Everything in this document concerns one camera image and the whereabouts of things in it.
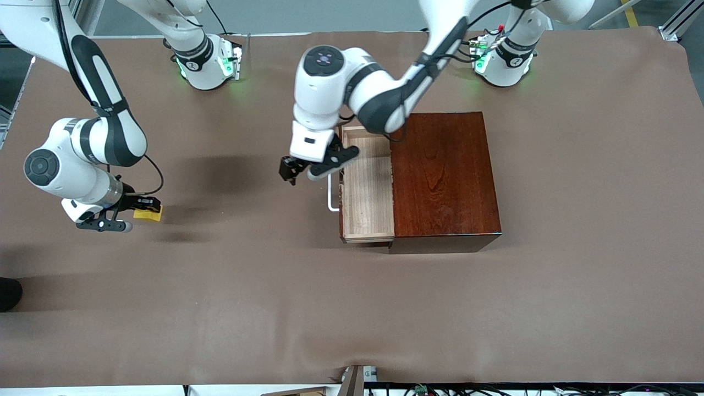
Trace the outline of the brown table cover sheet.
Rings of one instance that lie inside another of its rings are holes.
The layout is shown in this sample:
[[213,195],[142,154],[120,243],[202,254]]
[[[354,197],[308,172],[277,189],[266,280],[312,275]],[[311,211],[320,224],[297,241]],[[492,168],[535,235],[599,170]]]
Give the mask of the brown table cover sheet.
[[0,386],[704,382],[704,106],[651,27],[548,31],[525,80],[453,61],[419,112],[482,111],[503,234],[475,254],[343,245],[325,184],[278,174],[315,45],[394,76],[421,32],[253,37],[242,81],[184,82],[158,38],[99,40],[165,175],[161,222],[78,230],[23,163],[92,110],[36,60],[0,150]]

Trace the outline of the dark red wooden cabinet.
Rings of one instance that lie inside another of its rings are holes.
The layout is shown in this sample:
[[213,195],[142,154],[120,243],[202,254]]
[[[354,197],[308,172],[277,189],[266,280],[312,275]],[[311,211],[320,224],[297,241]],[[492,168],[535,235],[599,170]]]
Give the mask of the dark red wooden cabinet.
[[414,113],[404,130],[390,145],[389,253],[473,253],[501,236],[483,114]]

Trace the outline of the aluminium profile bar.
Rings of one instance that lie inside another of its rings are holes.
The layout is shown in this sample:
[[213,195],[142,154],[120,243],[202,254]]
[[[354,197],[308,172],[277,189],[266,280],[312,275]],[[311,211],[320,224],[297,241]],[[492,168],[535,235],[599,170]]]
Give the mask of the aluminium profile bar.
[[704,0],[685,0],[664,25],[658,27],[662,39],[667,42],[679,42],[702,10]]

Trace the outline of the wooden drawer with white handle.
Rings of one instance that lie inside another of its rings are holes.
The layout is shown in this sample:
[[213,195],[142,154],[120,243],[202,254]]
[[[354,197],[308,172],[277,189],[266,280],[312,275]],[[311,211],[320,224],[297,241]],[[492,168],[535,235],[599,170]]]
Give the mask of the wooden drawer with white handle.
[[359,155],[338,178],[338,211],[343,243],[389,244],[394,240],[394,194],[390,143],[362,126],[342,126],[345,147]]

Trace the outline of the black shoe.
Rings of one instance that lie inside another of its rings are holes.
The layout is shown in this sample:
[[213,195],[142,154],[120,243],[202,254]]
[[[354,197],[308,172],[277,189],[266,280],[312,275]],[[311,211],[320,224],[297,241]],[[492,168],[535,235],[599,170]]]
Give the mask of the black shoe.
[[8,312],[15,308],[22,295],[23,288],[19,280],[0,277],[0,312]]

